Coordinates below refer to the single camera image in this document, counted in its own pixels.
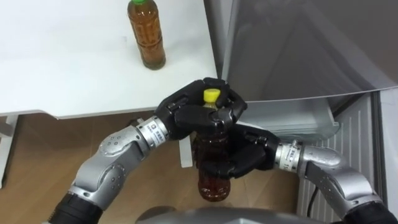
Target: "plastic bottle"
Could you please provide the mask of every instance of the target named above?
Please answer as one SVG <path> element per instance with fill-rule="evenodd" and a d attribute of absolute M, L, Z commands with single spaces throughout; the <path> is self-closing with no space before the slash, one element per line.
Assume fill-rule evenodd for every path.
<path fill-rule="evenodd" d="M 132 0 L 127 7 L 144 65 L 152 70 L 166 63 L 159 12 L 153 0 Z"/>
<path fill-rule="evenodd" d="M 217 109 L 215 101 L 220 95 L 217 89 L 204 91 L 203 98 L 206 107 Z M 193 154 L 197 168 L 203 161 L 225 161 L 228 158 L 228 135 L 217 133 L 206 135 L 197 133 L 193 141 Z M 227 198 L 231 190 L 231 182 L 207 175 L 199 169 L 198 190 L 200 195 L 209 202 L 219 202 Z"/>

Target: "refrigerator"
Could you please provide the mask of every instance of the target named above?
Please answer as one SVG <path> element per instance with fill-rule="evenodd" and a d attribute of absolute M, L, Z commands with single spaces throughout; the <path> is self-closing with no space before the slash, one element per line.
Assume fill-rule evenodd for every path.
<path fill-rule="evenodd" d="M 222 79 L 241 121 L 340 151 L 398 217 L 398 1 L 209 0 Z M 300 180 L 297 214 L 314 185 Z M 321 194 L 312 218 L 338 221 Z"/>

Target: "table leg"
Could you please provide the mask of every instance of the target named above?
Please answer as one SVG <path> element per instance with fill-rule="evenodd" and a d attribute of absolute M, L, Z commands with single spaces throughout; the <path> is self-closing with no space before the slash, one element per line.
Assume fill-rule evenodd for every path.
<path fill-rule="evenodd" d="M 5 123 L 0 123 L 0 189 L 3 187 L 4 173 L 17 121 L 18 115 L 12 115 L 7 117 Z"/>

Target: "refrigerator door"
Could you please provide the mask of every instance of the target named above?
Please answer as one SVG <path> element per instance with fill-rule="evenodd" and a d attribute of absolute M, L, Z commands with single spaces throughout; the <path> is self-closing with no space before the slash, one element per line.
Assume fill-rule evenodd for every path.
<path fill-rule="evenodd" d="M 222 77 L 247 101 L 395 87 L 396 9 L 396 0 L 234 0 Z"/>

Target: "white table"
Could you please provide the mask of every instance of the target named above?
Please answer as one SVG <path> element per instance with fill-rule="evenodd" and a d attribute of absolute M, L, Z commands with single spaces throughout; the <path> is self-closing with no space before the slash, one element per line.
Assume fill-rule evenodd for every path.
<path fill-rule="evenodd" d="M 19 114 L 77 118 L 154 109 L 186 84 L 216 77 L 203 1 L 156 1 L 167 62 L 141 62 L 128 0 L 0 0 L 0 170 Z"/>

